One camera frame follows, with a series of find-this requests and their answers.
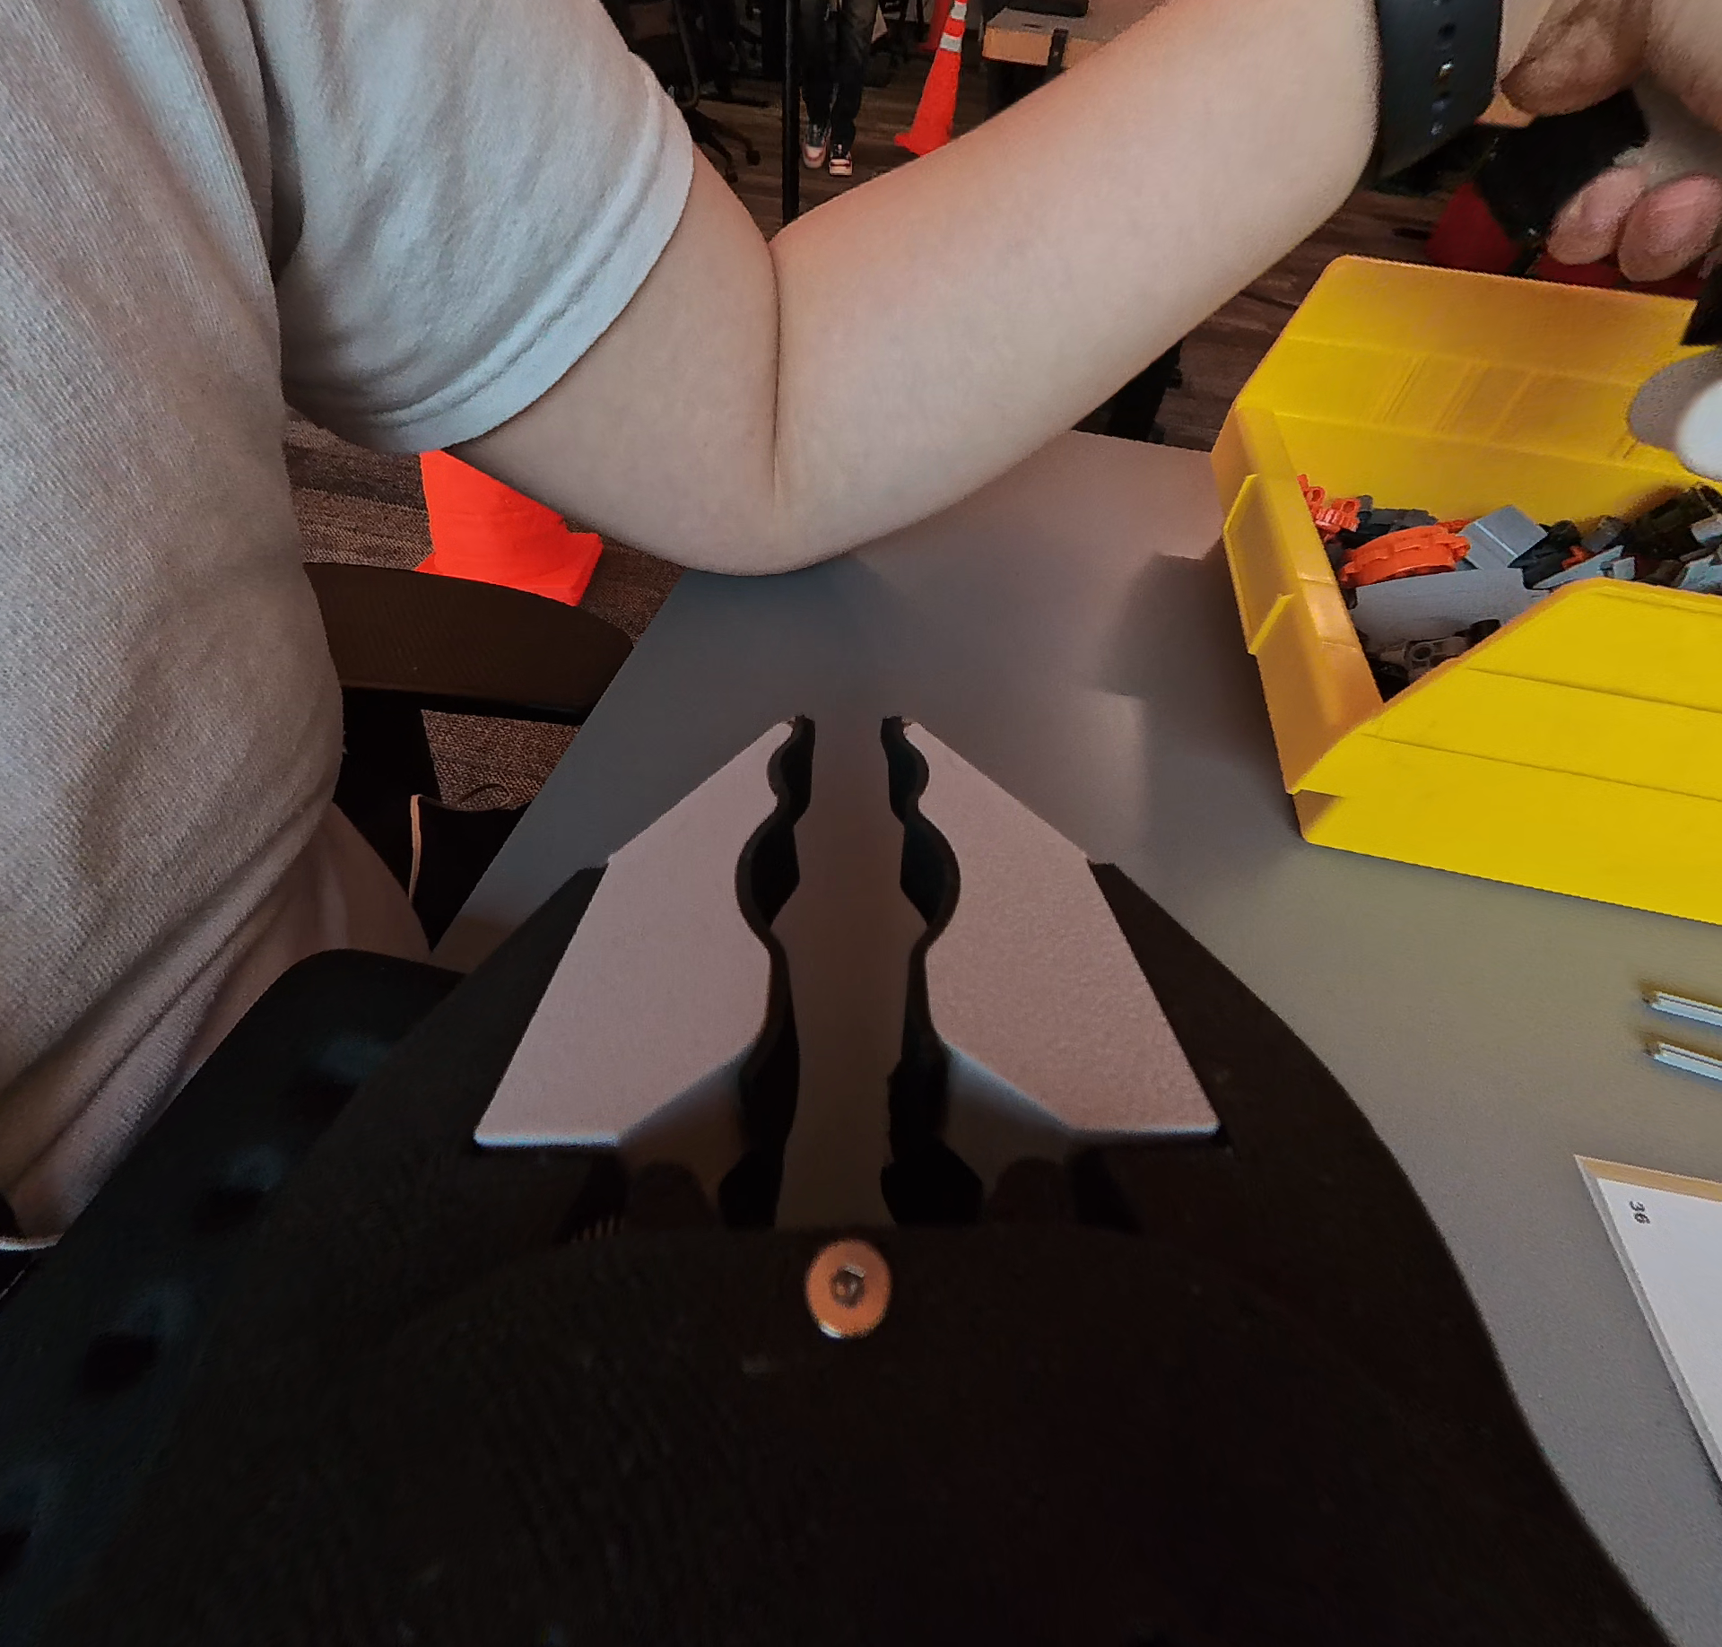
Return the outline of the orange gear piece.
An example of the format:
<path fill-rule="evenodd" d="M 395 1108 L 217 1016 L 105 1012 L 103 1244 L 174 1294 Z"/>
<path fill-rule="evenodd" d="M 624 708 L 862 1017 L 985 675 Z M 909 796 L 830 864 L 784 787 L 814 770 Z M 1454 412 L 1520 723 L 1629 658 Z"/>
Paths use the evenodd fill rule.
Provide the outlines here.
<path fill-rule="evenodd" d="M 1395 529 L 1351 547 L 1339 564 L 1345 593 L 1389 581 L 1447 575 L 1470 554 L 1470 541 L 1445 525 Z"/>

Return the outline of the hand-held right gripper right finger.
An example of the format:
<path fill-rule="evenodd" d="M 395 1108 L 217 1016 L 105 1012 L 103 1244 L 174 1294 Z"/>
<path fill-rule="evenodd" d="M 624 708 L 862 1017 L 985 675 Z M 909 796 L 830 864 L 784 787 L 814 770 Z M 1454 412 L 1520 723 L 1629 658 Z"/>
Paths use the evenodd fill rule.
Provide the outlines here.
<path fill-rule="evenodd" d="M 1214 1139 L 1087 856 L 928 729 L 891 718 L 880 739 L 924 923 L 887 1089 L 889 1217 L 966 1225 L 1018 1162 Z"/>

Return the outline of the person's beige shirt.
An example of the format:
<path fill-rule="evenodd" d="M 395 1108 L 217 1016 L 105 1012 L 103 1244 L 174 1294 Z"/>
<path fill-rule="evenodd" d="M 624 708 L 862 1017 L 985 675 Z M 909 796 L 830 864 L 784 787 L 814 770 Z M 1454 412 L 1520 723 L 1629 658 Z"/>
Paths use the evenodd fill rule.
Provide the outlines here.
<path fill-rule="evenodd" d="M 290 410 L 499 427 L 691 147 L 599 0 L 1 8 L 1 1181 L 50 1238 L 292 964 L 422 950 L 332 806 Z"/>

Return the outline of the person's left forearm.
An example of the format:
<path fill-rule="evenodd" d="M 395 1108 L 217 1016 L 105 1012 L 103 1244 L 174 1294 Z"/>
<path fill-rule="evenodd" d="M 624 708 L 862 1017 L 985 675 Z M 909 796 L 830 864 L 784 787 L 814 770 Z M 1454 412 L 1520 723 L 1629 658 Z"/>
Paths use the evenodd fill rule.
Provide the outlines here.
<path fill-rule="evenodd" d="M 697 160 L 613 328 L 463 460 L 684 568 L 778 575 L 1070 429 L 1341 206 L 1372 0 L 1168 0 L 764 241 Z"/>

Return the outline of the person's left hand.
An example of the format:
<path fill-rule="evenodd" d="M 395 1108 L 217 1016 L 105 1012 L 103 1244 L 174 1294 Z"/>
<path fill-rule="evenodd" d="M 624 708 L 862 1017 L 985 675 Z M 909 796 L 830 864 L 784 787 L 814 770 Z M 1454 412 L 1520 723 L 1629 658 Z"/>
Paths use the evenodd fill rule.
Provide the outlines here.
<path fill-rule="evenodd" d="M 1662 281 L 1718 243 L 1720 0 L 1502 0 L 1497 87 L 1514 108 L 1575 112 L 1641 82 L 1706 133 L 1710 162 L 1664 180 L 1604 170 L 1562 206 L 1547 253 Z"/>

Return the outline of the yellow plastic bin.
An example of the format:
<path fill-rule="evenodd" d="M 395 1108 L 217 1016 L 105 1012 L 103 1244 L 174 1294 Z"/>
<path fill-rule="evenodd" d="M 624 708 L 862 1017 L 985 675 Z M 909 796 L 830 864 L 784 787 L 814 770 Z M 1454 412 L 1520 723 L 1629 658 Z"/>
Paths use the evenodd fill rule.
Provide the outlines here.
<path fill-rule="evenodd" d="M 1393 698 L 1308 516 L 1627 518 L 1693 483 L 1627 433 L 1691 304 L 1335 260 L 1212 452 L 1245 645 L 1303 839 L 1718 923 L 1718 597 L 1583 581 Z"/>

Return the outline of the building instruction booklet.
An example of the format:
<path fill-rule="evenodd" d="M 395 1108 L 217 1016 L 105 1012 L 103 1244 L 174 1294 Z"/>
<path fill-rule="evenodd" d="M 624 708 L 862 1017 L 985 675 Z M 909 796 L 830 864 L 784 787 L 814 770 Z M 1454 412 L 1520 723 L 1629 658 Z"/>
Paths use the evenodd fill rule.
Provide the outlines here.
<path fill-rule="evenodd" d="M 1697 1438 L 1720 1473 L 1720 1185 L 1575 1160 Z"/>

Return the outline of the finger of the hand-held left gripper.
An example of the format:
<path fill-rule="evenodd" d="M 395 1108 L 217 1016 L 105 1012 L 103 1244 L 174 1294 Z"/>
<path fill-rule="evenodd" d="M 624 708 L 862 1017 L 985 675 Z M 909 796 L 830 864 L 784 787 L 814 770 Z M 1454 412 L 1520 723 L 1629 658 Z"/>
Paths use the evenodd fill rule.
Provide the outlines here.
<path fill-rule="evenodd" d="M 1627 410 L 1637 443 L 1670 452 L 1698 479 L 1722 475 L 1720 366 L 1718 347 L 1689 354 L 1652 376 Z"/>

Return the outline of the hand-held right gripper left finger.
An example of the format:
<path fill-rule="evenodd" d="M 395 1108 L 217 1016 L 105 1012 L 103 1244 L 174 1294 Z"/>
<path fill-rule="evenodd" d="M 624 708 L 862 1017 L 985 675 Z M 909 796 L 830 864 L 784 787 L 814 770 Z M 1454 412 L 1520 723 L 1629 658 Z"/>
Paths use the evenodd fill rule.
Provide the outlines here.
<path fill-rule="evenodd" d="M 774 921 L 799 885 L 814 727 L 768 729 L 605 866 L 474 1144 L 686 1169 L 770 1225 L 799 1090 Z"/>

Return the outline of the pile of building pieces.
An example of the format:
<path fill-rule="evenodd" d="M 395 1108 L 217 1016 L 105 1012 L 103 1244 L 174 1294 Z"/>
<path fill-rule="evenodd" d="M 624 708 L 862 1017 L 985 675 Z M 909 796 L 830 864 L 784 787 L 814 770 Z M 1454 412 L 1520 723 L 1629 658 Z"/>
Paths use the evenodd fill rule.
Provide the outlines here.
<path fill-rule="evenodd" d="M 1295 460 L 1293 587 L 1324 662 L 1389 698 L 1527 620 L 1556 597 L 1616 579 L 1718 585 L 1718 479 L 1670 460 L 1583 468 L 1526 456 Z M 1447 573 L 1339 589 L 1347 550 L 1372 537 L 1445 525 L 1470 541 Z"/>

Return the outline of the black smartwatch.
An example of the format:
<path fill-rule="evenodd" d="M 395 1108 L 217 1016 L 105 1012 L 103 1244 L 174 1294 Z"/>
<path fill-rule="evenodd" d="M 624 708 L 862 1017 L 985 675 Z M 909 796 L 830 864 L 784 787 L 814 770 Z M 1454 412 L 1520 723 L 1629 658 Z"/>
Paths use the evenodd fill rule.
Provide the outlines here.
<path fill-rule="evenodd" d="M 1374 0 L 1379 118 L 1370 180 L 1420 164 L 1495 97 L 1502 0 Z"/>

